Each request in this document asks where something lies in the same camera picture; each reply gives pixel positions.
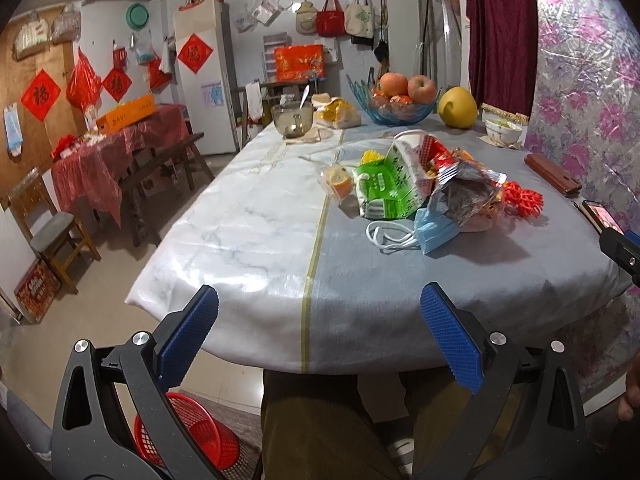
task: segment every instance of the floral fabric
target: floral fabric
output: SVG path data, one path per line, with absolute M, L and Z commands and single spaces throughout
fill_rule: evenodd
M 538 74 L 525 146 L 561 164 L 640 233 L 640 36 L 618 0 L 538 0 Z M 584 396 L 640 347 L 640 291 L 559 331 Z

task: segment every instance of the green plate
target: green plate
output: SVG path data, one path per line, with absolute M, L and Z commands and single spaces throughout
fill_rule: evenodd
M 142 4 L 133 4 L 127 9 L 127 25 L 133 30 L 142 30 L 149 21 L 149 11 Z

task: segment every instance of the hand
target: hand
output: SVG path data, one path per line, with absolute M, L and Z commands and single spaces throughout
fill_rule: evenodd
M 640 354 L 634 359 L 631 370 L 626 373 L 626 392 L 620 397 L 618 418 L 631 420 L 634 410 L 640 408 Z

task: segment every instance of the wooden chair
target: wooden chair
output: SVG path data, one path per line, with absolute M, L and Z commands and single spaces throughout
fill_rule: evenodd
M 95 260 L 100 260 L 100 253 L 84 226 L 71 213 L 56 209 L 38 170 L 31 170 L 21 183 L 11 190 L 9 200 L 15 219 L 29 241 L 31 249 L 44 259 L 53 273 L 72 293 L 77 294 L 78 289 L 66 273 L 71 262 L 85 246 L 89 248 Z M 26 218 L 43 202 L 46 202 L 53 216 L 42 229 L 32 234 Z M 69 231 L 73 228 L 78 230 L 82 238 L 71 237 Z M 61 262 L 56 255 L 65 243 L 69 243 L 73 251 L 64 262 Z

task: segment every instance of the blue face mask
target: blue face mask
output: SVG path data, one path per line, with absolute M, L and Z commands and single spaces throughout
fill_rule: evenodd
M 371 222 L 367 226 L 367 238 L 377 248 L 385 251 L 420 247 L 422 254 L 428 254 L 460 232 L 460 227 L 444 215 L 445 211 L 440 210 L 438 204 L 438 200 L 430 200 L 427 207 L 418 209 L 413 229 L 400 222 Z M 404 233 L 404 236 L 395 238 L 389 235 L 388 231 L 398 231 Z

